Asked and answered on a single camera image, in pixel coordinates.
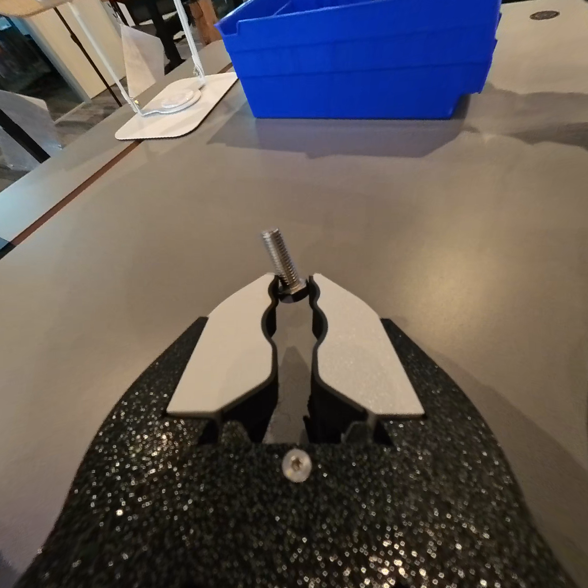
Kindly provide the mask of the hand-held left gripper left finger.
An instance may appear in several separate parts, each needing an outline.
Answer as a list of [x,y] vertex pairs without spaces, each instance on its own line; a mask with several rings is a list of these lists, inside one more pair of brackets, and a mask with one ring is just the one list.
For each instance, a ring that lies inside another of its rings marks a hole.
[[252,442],[263,441],[278,401],[277,290],[266,273],[210,312],[168,415],[208,419],[217,430],[239,422]]

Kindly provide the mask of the white round disc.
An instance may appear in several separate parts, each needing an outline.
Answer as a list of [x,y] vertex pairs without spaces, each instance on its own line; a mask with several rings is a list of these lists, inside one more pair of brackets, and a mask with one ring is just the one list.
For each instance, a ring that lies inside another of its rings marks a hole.
[[202,97],[200,90],[183,89],[180,91],[165,91],[156,98],[155,110],[160,114],[174,114],[180,112]]

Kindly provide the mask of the silver hex bolt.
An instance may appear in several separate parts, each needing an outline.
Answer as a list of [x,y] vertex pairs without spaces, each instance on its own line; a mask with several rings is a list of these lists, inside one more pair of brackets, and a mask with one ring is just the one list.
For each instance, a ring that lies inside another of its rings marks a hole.
[[279,297],[286,303],[303,300],[308,293],[307,281],[302,279],[278,228],[261,232],[261,239],[279,279]]

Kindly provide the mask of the white flat base plate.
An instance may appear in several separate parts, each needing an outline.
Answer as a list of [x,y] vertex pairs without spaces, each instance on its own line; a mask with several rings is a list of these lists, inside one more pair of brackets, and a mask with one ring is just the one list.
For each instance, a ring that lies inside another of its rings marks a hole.
[[[174,81],[168,85],[184,86],[183,79]],[[116,131],[115,138],[119,141],[172,139],[185,136],[192,132],[211,113],[233,85],[236,84],[238,76],[235,72],[231,71],[207,75],[205,80],[206,84],[202,89],[202,98],[197,104],[179,114],[171,116],[156,115],[153,118],[141,119],[138,115],[134,114],[128,122]],[[153,99],[141,108],[150,107]]]

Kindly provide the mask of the brown wooden post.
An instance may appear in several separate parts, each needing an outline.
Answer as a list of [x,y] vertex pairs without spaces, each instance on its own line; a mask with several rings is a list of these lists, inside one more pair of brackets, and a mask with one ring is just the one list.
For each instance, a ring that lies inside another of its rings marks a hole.
[[217,15],[212,1],[190,1],[189,9],[204,47],[222,39],[216,27]]

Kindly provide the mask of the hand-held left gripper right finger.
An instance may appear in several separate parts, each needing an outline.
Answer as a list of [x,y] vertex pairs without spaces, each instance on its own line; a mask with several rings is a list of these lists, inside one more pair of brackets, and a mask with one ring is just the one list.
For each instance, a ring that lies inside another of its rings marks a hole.
[[325,275],[308,280],[312,309],[307,437],[341,443],[353,427],[385,442],[383,422],[421,419],[424,408],[378,314]]

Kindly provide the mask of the translucent paper sheet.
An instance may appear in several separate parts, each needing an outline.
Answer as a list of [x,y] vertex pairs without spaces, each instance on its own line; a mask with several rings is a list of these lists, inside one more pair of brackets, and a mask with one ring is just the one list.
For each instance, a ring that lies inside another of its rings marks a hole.
[[120,33],[128,93],[135,99],[164,78],[164,46],[157,36],[125,24],[120,25]]

